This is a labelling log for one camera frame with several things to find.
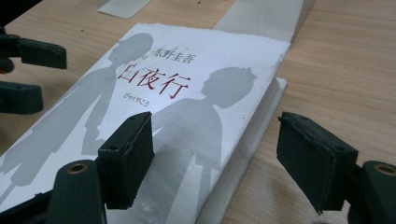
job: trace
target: book cover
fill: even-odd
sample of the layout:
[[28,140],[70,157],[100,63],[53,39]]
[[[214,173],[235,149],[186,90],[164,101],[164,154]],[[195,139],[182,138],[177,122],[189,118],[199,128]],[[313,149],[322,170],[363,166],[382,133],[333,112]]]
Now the book cover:
[[250,127],[277,93],[289,45],[137,24],[0,158],[0,211],[50,190],[70,161],[94,160],[126,118],[145,111],[153,114],[155,157],[133,207],[108,210],[108,223],[194,223],[206,207],[225,211],[236,187],[224,180],[243,174],[247,134],[262,138]]

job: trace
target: silhouette of person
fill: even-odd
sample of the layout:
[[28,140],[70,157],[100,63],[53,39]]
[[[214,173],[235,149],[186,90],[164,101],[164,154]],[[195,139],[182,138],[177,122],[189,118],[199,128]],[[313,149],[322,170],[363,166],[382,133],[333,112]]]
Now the silhouette of person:
[[182,99],[153,114],[155,157],[133,209],[139,218],[144,219],[141,214],[148,208],[159,217],[141,221],[165,223],[193,158],[203,167],[201,186],[197,186],[198,204],[186,206],[193,206],[195,213],[200,211],[210,191],[211,172],[221,166],[222,125],[215,105],[225,109],[239,102],[251,91],[255,78],[250,69],[220,69],[204,83],[204,99]]
[[18,167],[11,177],[12,184],[0,197],[0,203],[15,186],[26,186],[33,182],[39,170],[51,153],[56,152],[73,131],[81,116],[94,102],[95,106],[89,115],[85,127],[82,154],[97,155],[97,150],[105,142],[96,140],[107,112],[116,85],[116,69],[143,57],[152,46],[149,34],[133,35],[119,42],[109,56],[112,64],[100,68],[82,77],[60,99],[50,113],[42,118],[42,123],[32,128],[32,133],[22,139],[6,153],[0,172],[8,173]]

